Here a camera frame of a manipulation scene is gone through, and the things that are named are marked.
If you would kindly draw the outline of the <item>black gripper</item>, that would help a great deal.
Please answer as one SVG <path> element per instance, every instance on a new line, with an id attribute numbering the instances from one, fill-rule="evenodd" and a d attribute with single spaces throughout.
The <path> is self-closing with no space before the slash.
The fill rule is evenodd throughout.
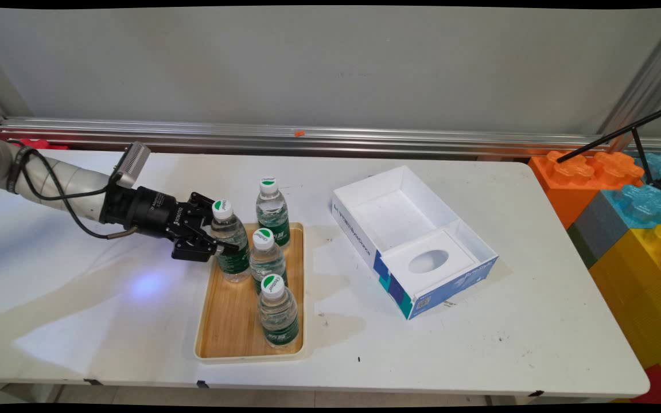
<path id="1" fill-rule="evenodd" d="M 213 199 L 192 192 L 189 203 L 139 186 L 136 190 L 111 185 L 104 198 L 100 223 L 121 225 L 125 230 L 173 242 L 171 258 L 207 262 L 212 256 L 238 253 L 237 245 L 207 235 L 196 235 L 200 222 L 213 220 Z"/>

